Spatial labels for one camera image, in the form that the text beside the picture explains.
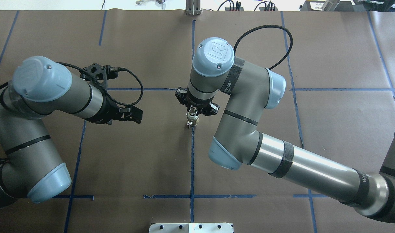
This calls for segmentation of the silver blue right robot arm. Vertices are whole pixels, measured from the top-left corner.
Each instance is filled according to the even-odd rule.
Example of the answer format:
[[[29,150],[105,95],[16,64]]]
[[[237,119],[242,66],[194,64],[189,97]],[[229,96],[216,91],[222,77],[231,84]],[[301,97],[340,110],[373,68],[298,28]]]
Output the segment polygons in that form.
[[[189,121],[197,121],[198,115],[217,114],[219,107],[212,102],[217,91],[229,96],[209,148],[211,161],[232,171],[241,165],[260,169],[335,199],[366,218],[395,224],[395,131],[379,171],[366,173],[342,165],[279,139],[276,133],[262,132],[267,128],[263,113],[279,105],[286,89],[284,77],[236,57],[226,40],[212,37],[199,43],[185,93]],[[331,92],[325,91],[316,96],[323,100],[314,100],[305,110],[308,126],[319,130],[317,136],[321,139],[316,141],[344,144],[347,149],[342,150],[342,156],[354,158],[364,166],[378,145],[375,140],[366,139],[364,133],[393,129],[395,116],[389,109],[371,103],[373,115],[387,119],[366,120],[362,113],[366,107],[359,107],[359,141],[370,142],[371,146],[357,146],[356,135],[344,120],[354,117],[355,100],[364,101],[373,95],[365,92],[353,97],[353,92],[348,92],[347,96],[336,94],[336,99],[330,100]]]

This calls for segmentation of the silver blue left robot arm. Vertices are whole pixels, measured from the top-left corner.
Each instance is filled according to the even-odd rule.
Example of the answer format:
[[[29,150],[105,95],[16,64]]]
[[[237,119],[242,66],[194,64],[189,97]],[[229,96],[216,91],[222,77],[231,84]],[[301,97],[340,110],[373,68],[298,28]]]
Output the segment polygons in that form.
[[[79,68],[43,56],[25,59],[12,80],[0,86],[0,208],[17,199],[39,204],[66,190],[72,183],[66,163],[59,155],[42,118],[61,111],[95,124],[113,120],[140,123],[142,110],[122,103],[107,91],[108,79],[127,68],[98,65]]]

